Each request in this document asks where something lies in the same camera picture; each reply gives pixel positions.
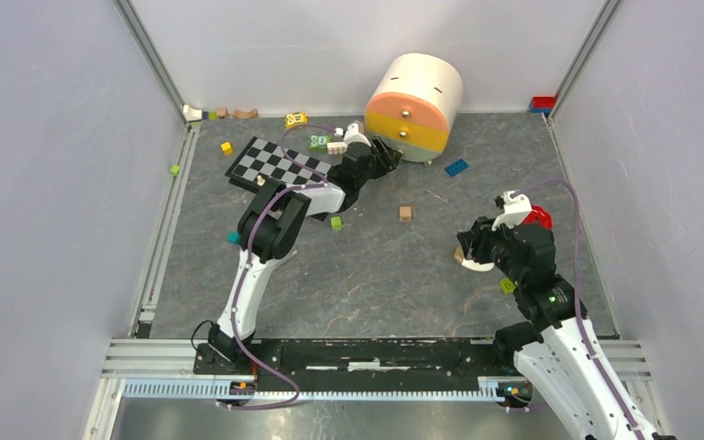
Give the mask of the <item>orange top drawer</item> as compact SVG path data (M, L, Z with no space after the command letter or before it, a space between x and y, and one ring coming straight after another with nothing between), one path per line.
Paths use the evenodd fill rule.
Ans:
M411 111L410 117L402 117L404 108ZM365 114L369 112L392 116L421 126L449 130L448 119L437 105L407 93L375 94L367 103Z

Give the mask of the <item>cream round drawer cabinet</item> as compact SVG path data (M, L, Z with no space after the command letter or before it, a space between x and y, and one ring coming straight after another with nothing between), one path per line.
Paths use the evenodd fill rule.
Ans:
M428 166L446 149L463 92L459 72L447 61L403 54L368 100L365 129L400 151L404 160Z

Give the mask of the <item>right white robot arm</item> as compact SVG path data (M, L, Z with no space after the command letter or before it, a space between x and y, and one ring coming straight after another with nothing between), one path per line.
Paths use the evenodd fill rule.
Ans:
M459 260L496 268L515 284L524 320L495 334L499 371L521 373L574 439L664 438L622 385L574 286L558 273L551 230L480 217L456 238Z

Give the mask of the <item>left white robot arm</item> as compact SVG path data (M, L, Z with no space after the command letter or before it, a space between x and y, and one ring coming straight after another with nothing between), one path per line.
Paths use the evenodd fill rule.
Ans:
M350 143L341 161L327 171L311 169L287 154L282 157L318 180L288 183L264 176L239 220L237 273L225 308L207 339L216 361L229 373L240 373L250 364L247 343L256 331L260 302L272 273L294 254L304 220L347 210L366 183L397 169L403 151L375 136Z

